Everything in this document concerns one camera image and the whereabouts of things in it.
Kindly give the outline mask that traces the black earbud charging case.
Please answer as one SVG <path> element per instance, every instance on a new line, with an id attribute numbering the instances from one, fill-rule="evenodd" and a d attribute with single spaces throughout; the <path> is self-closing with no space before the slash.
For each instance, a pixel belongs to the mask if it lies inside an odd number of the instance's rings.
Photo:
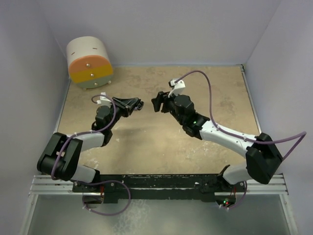
<path id="1" fill-rule="evenodd" d="M 144 106 L 144 101 L 140 101 L 138 105 L 136 106 L 135 110 L 140 111 L 142 110 L 143 106 Z"/>

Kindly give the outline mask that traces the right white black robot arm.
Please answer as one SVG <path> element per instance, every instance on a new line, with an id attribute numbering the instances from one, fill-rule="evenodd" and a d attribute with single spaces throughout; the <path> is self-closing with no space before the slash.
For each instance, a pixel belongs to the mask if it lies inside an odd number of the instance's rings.
<path id="1" fill-rule="evenodd" d="M 187 95 L 159 92 L 152 98 L 152 104 L 155 112 L 170 113 L 187 135 L 214 142 L 245 158 L 244 163 L 227 165 L 219 173 L 217 184 L 222 191 L 230 191 L 236 183 L 250 179 L 266 185 L 283 161 L 269 135 L 250 136 L 229 128 L 222 131 L 212 119 L 196 112 Z"/>

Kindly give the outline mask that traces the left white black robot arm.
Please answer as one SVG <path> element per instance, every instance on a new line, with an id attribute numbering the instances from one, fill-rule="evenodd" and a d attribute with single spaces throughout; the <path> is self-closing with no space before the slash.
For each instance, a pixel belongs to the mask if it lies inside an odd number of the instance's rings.
<path id="1" fill-rule="evenodd" d="M 120 118 L 129 117 L 134 110 L 141 110 L 144 102 L 140 98 L 108 98 L 101 94 L 101 99 L 93 101 L 99 105 L 91 130 L 72 135 L 54 133 L 37 162 L 37 170 L 51 176 L 53 180 L 83 182 L 84 187 L 95 192 L 101 181 L 97 170 L 80 165 L 81 152 L 103 147 L 112 137 L 112 128 Z"/>

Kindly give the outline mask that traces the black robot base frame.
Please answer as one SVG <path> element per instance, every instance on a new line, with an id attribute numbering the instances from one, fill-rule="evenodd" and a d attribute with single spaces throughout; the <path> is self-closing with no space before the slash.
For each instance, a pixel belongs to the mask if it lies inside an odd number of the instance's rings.
<path id="1" fill-rule="evenodd" d="M 246 182 L 229 184 L 219 174 L 100 174 L 90 183 L 73 180 L 85 201 L 116 204 L 119 200 L 198 200 L 235 203 Z"/>

